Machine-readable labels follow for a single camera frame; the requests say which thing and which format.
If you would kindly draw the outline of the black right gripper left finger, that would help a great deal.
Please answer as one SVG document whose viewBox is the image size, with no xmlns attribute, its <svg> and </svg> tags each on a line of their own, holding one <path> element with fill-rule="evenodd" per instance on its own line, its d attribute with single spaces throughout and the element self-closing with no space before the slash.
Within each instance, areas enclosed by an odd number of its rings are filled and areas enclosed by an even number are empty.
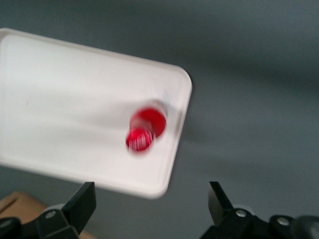
<svg viewBox="0 0 319 239">
<path fill-rule="evenodd" d="M 38 237 L 78 239 L 95 209 L 95 183 L 86 182 L 67 203 L 49 207 L 36 219 Z"/>
</svg>

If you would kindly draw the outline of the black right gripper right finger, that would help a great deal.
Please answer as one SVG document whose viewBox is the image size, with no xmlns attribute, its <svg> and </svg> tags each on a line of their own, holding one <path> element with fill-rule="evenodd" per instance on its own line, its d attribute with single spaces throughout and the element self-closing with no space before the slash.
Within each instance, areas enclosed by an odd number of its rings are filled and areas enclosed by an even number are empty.
<svg viewBox="0 0 319 239">
<path fill-rule="evenodd" d="M 208 208 L 213 225 L 202 239 L 270 239 L 269 224 L 246 209 L 235 208 L 218 182 L 209 183 Z"/>
</svg>

